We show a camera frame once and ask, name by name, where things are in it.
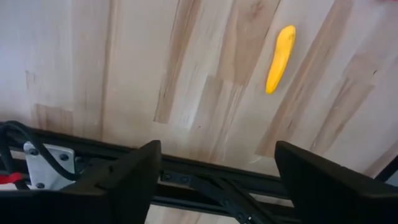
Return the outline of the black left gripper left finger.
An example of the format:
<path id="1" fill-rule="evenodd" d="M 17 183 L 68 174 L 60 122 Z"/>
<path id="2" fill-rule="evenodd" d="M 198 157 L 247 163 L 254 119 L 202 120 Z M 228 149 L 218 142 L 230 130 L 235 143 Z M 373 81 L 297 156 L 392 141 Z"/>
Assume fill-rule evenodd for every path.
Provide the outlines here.
<path id="1" fill-rule="evenodd" d="M 144 223 L 161 168 L 153 140 L 60 190 L 1 192 L 1 224 Z"/>

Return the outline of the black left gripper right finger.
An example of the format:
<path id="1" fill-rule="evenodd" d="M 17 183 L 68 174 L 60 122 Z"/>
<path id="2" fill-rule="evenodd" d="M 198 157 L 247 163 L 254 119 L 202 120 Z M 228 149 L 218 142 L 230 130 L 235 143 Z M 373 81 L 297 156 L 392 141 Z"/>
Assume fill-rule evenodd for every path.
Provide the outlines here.
<path id="1" fill-rule="evenodd" d="M 303 223 L 397 224 L 397 187 L 285 141 L 274 159 Z"/>

